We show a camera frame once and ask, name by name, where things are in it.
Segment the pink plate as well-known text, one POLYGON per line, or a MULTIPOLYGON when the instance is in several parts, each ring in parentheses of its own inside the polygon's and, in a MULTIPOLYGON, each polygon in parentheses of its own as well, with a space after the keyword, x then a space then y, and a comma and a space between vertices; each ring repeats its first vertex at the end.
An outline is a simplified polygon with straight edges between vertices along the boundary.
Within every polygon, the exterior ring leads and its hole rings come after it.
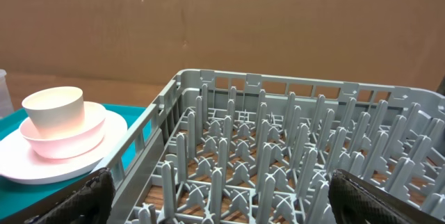
POLYGON ((127 132, 127 122, 108 111, 105 135, 90 151, 68 159, 47 159, 32 150, 17 130, 1 141, 1 176, 20 184, 50 184, 90 172, 119 143, 127 132))

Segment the pink bowl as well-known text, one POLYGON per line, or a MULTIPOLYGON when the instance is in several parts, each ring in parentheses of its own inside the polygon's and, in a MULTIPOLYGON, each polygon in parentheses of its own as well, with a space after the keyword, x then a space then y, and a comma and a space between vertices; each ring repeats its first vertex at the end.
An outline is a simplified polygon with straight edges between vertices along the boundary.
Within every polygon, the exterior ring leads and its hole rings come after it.
POLYGON ((19 126, 22 137, 41 157, 66 159, 83 154, 104 137, 106 109, 96 102, 84 102, 74 115, 51 114, 38 123, 25 119, 19 126))

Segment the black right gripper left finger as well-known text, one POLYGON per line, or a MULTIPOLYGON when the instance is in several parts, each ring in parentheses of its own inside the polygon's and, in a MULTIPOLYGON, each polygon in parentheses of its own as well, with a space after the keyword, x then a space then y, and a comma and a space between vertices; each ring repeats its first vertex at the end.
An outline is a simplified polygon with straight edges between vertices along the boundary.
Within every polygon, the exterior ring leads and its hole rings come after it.
POLYGON ((33 205, 1 219, 2 223, 106 223, 115 186, 110 168, 100 168, 33 205))

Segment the grey dishwasher rack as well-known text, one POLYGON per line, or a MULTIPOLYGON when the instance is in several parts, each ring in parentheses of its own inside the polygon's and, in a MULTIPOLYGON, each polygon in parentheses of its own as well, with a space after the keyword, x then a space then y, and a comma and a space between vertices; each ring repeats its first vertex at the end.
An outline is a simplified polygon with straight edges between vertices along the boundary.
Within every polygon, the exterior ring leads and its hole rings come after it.
POLYGON ((343 169, 444 217, 444 96, 188 69, 100 162, 109 223, 333 223, 343 169))

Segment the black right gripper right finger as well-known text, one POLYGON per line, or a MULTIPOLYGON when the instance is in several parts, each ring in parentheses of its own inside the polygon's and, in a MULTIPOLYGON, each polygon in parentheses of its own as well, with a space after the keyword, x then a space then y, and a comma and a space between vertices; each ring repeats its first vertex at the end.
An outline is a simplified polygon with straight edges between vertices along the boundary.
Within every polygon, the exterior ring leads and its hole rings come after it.
POLYGON ((337 224, 443 222, 342 169, 332 174, 328 198, 337 224))

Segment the clear plastic bin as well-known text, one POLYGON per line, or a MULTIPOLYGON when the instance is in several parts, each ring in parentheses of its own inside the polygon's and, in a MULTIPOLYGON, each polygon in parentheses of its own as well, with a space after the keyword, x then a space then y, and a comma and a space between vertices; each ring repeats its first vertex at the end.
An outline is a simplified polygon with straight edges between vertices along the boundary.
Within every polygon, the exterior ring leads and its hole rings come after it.
POLYGON ((14 112, 13 103, 6 83, 7 72, 0 69, 0 116, 4 118, 14 112))

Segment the teal serving tray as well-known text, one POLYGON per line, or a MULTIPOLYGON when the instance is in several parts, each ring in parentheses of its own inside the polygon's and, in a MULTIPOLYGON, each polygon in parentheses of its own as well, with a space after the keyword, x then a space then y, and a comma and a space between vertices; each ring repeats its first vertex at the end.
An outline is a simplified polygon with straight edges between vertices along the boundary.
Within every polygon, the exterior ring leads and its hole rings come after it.
MULTIPOLYGON (((109 111, 120 114, 126 120, 128 127, 132 126, 145 110, 145 107, 119 104, 104 104, 104 107, 109 111)), ((15 131, 26 117, 27 113, 25 110, 18 109, 16 112, 2 118, 1 139, 15 131)), ((42 185, 19 184, 5 177, 1 177, 1 219, 33 205, 85 176, 86 174, 83 174, 62 182, 42 185)))

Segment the cream paper cup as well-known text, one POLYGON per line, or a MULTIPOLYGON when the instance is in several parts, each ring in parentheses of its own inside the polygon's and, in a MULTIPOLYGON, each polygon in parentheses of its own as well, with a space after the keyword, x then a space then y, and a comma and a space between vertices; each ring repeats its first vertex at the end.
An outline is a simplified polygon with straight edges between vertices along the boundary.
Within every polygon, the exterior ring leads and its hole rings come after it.
POLYGON ((22 101, 22 106, 44 138, 65 135, 85 119, 83 91, 74 86, 48 88, 22 101))

